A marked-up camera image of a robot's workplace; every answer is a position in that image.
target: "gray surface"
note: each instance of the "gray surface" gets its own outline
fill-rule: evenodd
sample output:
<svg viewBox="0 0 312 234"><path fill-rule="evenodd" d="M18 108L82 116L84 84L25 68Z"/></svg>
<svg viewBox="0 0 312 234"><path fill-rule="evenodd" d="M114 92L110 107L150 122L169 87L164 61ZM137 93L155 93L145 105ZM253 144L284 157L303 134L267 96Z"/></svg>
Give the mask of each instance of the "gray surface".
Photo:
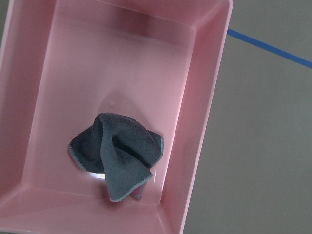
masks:
<svg viewBox="0 0 312 234"><path fill-rule="evenodd" d="M311 4L234 0L230 27L312 60ZM311 220L312 69L227 37L184 234L310 234Z"/></svg>
<svg viewBox="0 0 312 234"><path fill-rule="evenodd" d="M230 28L312 60L311 0L233 0Z"/></svg>

